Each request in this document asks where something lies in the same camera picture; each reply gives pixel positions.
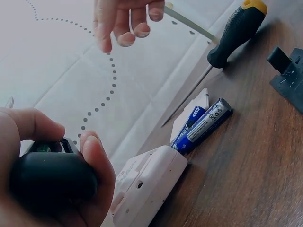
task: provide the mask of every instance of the white device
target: white device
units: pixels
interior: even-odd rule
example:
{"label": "white device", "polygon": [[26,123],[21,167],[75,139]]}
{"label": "white device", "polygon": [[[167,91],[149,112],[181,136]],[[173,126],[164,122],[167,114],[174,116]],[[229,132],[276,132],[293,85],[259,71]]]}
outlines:
{"label": "white device", "polygon": [[179,134],[180,130],[183,128],[184,124],[186,123],[188,117],[190,116],[191,112],[194,110],[195,106],[202,107],[203,109],[207,110],[209,108],[209,99],[208,99],[208,90],[204,88],[196,98],[192,99],[187,106],[184,108],[184,111],[176,118],[174,124],[172,126],[171,136],[170,136],[170,143],[172,143],[177,135]]}
{"label": "white device", "polygon": [[169,146],[129,159],[109,210],[115,227],[148,227],[186,166],[187,159]]}

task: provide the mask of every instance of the metal rod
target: metal rod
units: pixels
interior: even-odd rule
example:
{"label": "metal rod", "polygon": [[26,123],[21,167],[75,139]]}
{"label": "metal rod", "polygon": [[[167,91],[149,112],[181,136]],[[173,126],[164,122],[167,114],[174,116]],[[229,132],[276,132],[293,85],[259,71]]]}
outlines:
{"label": "metal rod", "polygon": [[208,31],[200,27],[199,25],[195,24],[191,20],[187,19],[186,17],[182,16],[181,14],[173,11],[172,9],[168,8],[167,6],[164,6],[164,13],[171,16],[172,18],[180,21],[181,23],[187,25],[188,27],[194,29],[198,33],[204,35],[205,37],[209,38],[212,41],[216,41],[216,37],[212,34],[210,34]]}
{"label": "metal rod", "polygon": [[184,102],[190,97],[190,95],[194,92],[194,90],[199,86],[199,84],[202,82],[202,80],[207,76],[207,74],[212,70],[212,65],[209,65],[205,71],[202,73],[202,75],[199,77],[199,79],[196,81],[196,83],[192,86],[189,93],[185,96],[185,98],[182,100],[182,102],[174,109],[174,111],[170,114],[170,116],[167,118],[167,120],[162,124],[161,127],[163,127],[171,118],[172,116],[178,111],[178,109],[184,104]]}

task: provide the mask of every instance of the blue battery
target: blue battery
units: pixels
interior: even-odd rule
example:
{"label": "blue battery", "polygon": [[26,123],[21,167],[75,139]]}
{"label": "blue battery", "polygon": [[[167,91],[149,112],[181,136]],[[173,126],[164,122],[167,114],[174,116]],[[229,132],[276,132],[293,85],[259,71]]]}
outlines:
{"label": "blue battery", "polygon": [[232,115],[232,108],[223,98],[219,98],[206,113],[171,147],[186,154],[195,149],[213,131]]}
{"label": "blue battery", "polygon": [[196,123],[200,117],[205,114],[206,110],[200,106],[195,106],[193,112],[191,112],[189,118],[186,120],[185,124],[183,125],[182,129],[178,133],[175,140],[172,142],[174,144],[176,141],[178,141],[187,131],[190,129],[194,123]]}

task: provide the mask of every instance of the screwdriver handle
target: screwdriver handle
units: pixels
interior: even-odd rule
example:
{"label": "screwdriver handle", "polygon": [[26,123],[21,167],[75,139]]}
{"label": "screwdriver handle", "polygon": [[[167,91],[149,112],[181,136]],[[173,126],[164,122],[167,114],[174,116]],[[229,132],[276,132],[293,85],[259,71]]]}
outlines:
{"label": "screwdriver handle", "polygon": [[245,0],[229,18],[218,45],[207,55],[208,62],[221,69],[239,46],[251,39],[267,14],[261,0]]}

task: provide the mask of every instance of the black plastic part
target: black plastic part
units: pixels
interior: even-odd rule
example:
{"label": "black plastic part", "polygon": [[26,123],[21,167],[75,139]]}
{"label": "black plastic part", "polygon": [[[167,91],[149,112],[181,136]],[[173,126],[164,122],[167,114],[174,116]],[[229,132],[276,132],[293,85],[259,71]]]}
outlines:
{"label": "black plastic part", "polygon": [[[60,141],[64,153],[53,143],[35,142],[14,164],[10,189],[26,207],[34,210],[61,209],[74,199],[88,200],[97,192],[93,168],[68,140]],[[36,152],[40,145],[51,152]]]}
{"label": "black plastic part", "polygon": [[281,75],[275,75],[270,81],[270,85],[280,93],[285,99],[287,99],[300,113],[303,114],[303,50],[295,48],[290,55],[290,64],[284,70],[286,65],[284,53],[279,53],[277,48],[268,57],[274,60],[276,70],[281,70]]}
{"label": "black plastic part", "polygon": [[264,18],[265,15],[255,7],[236,9],[218,45],[207,55],[208,62],[215,68],[223,68],[232,52],[255,35]]}
{"label": "black plastic part", "polygon": [[267,61],[281,74],[283,74],[292,63],[292,61],[279,47],[276,47],[272,51],[268,56]]}

